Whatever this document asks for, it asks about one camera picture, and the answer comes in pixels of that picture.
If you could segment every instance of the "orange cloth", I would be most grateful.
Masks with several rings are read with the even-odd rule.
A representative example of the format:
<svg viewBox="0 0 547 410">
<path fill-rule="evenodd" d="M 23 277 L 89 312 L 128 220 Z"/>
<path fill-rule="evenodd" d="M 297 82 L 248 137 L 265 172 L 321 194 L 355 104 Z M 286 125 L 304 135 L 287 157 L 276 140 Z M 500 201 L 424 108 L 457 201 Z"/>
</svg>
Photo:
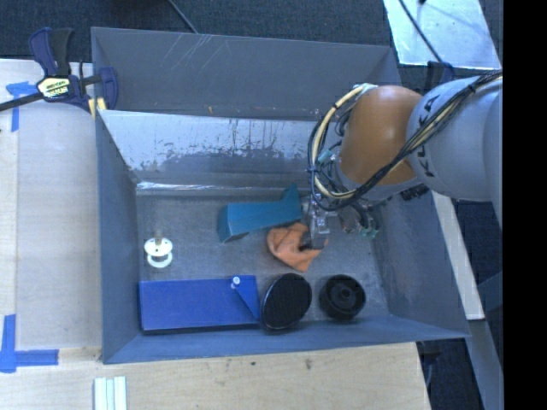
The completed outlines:
<svg viewBox="0 0 547 410">
<path fill-rule="evenodd" d="M 273 228 L 266 237 L 270 252 L 286 265 L 306 272 L 309 263 L 321 252 L 321 249 L 299 249 L 302 235 L 307 231 L 308 227 L 300 222 L 287 228 Z"/>
</svg>

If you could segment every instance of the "black round lid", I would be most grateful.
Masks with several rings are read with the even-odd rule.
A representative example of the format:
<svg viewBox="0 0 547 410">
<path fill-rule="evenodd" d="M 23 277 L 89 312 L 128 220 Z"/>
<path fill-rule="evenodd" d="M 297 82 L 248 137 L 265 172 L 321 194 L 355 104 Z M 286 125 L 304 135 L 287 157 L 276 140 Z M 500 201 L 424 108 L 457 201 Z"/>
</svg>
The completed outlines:
<svg viewBox="0 0 547 410">
<path fill-rule="evenodd" d="M 300 275 L 286 273 L 275 279 L 262 300 L 262 323 L 270 330 L 296 324 L 311 305 L 311 285 Z"/>
<path fill-rule="evenodd" d="M 338 320 L 353 319 L 362 310 L 366 300 L 365 290 L 347 275 L 329 278 L 319 294 L 323 311 Z"/>
</svg>

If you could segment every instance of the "black floor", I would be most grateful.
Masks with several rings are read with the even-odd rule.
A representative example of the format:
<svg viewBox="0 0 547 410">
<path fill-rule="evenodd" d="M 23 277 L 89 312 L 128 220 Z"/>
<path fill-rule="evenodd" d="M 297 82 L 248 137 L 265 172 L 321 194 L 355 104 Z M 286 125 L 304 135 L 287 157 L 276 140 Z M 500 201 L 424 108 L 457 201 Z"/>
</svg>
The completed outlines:
<svg viewBox="0 0 547 410">
<path fill-rule="evenodd" d="M 392 45 L 382 0 L 174 0 L 200 33 Z M 479 0 L 503 62 L 503 0 Z M 167 0 L 0 0 L 0 57 L 30 58 L 41 27 L 72 27 L 68 58 L 91 61 L 91 26 L 189 32 Z M 401 67 L 403 84 L 422 91 L 423 68 Z M 502 268 L 501 232 L 491 204 L 455 202 L 478 284 Z M 503 363 L 503 310 L 489 323 Z M 435 342 L 433 410 L 482 409 L 463 340 Z"/>
</svg>

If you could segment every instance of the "gray bin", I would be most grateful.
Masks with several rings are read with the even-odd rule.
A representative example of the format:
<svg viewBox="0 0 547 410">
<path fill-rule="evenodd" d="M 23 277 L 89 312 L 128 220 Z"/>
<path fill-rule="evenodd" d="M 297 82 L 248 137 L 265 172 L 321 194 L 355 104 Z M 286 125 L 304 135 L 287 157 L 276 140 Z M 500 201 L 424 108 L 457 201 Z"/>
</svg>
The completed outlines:
<svg viewBox="0 0 547 410">
<path fill-rule="evenodd" d="M 266 354 L 458 338 L 468 323 L 431 194 L 378 209 L 373 240 L 331 219 L 329 244 L 303 276 L 314 298 L 295 327 L 141 331 L 138 282 L 254 274 L 262 298 L 293 270 L 266 230 L 230 243 L 216 233 L 229 202 L 309 193 L 306 144 L 315 121 L 354 84 L 397 84 L 392 50 L 176 32 L 92 30 L 93 63 L 115 68 L 116 110 L 97 117 L 103 362 Z M 145 264 L 154 230 L 174 243 L 166 269 Z M 359 280 L 365 308 L 347 324 L 319 308 L 325 280 Z"/>
</svg>

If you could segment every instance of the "cord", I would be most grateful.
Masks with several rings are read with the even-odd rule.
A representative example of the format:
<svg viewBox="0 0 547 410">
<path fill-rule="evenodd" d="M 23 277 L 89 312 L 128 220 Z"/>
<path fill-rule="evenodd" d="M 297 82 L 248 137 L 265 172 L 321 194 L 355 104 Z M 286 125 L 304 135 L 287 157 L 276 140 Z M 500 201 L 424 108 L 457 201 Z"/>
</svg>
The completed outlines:
<svg viewBox="0 0 547 410">
<path fill-rule="evenodd" d="M 182 13 L 182 11 L 179 9 L 179 7 L 175 4 L 173 0 L 167 0 L 171 6 L 173 6 L 173 9 L 177 12 L 177 14 L 180 15 L 180 18 L 182 18 L 186 25 L 190 28 L 190 30 L 194 33 L 198 33 L 197 29 L 194 27 L 193 24 L 191 24 L 190 20 Z"/>
<path fill-rule="evenodd" d="M 416 20 L 414 19 L 414 17 L 412 16 L 412 14 L 410 13 L 409 11 L 409 8 L 407 8 L 407 5 L 404 4 L 404 1 L 403 0 L 398 0 L 399 3 L 401 4 L 401 7 L 403 8 L 404 10 L 404 13 L 408 16 L 408 18 L 410 19 L 410 21 L 412 22 L 412 24 L 414 25 L 416 31 L 418 32 L 418 34 L 421 36 L 421 39 L 424 40 L 424 42 L 426 43 L 426 46 L 427 48 L 433 53 L 433 55 L 435 56 L 435 59 L 439 62 L 444 62 L 443 59 L 440 57 L 440 55 L 437 53 L 437 51 L 433 48 L 432 44 L 429 42 L 429 40 L 427 39 L 426 35 L 424 34 L 424 32 L 420 29 L 420 27 L 418 26 L 418 23 L 416 22 Z"/>
<path fill-rule="evenodd" d="M 309 145 L 311 144 L 311 153 L 309 153 L 309 172 L 311 173 L 310 184 L 312 196 L 314 197 L 317 205 L 325 209 L 326 211 L 335 211 L 341 209 L 347 205 L 359 200 L 367 192 L 369 192 L 375 185 L 378 184 L 389 172 L 395 169 L 404 159 L 415 152 L 420 146 L 429 141 L 433 136 L 437 135 L 452 119 L 459 109 L 464 104 L 464 101 L 472 96 L 482 86 L 488 85 L 492 82 L 500 80 L 503 77 L 503 70 L 494 70 L 479 76 L 474 82 L 459 90 L 454 96 L 452 96 L 448 102 L 446 102 L 439 110 L 433 113 L 429 119 L 422 125 L 422 127 L 415 132 L 415 134 L 407 141 L 407 143 L 399 150 L 395 158 L 387 165 L 383 166 L 378 172 L 376 172 L 365 184 L 360 185 L 354 190 L 338 191 L 340 188 L 334 186 L 336 191 L 330 191 L 327 186 L 321 183 L 317 173 L 321 171 L 322 167 L 317 167 L 317 153 L 321 147 L 320 141 L 324 139 L 322 133 L 326 130 L 328 122 L 334 115 L 337 109 L 347 102 L 350 98 L 361 92 L 364 88 L 363 85 L 355 88 L 340 98 L 329 111 L 326 113 L 322 121 L 318 122 L 314 130 L 311 133 Z M 315 191 L 318 190 L 323 196 L 333 199 L 335 203 L 324 205 L 319 199 L 315 198 Z"/>
</svg>

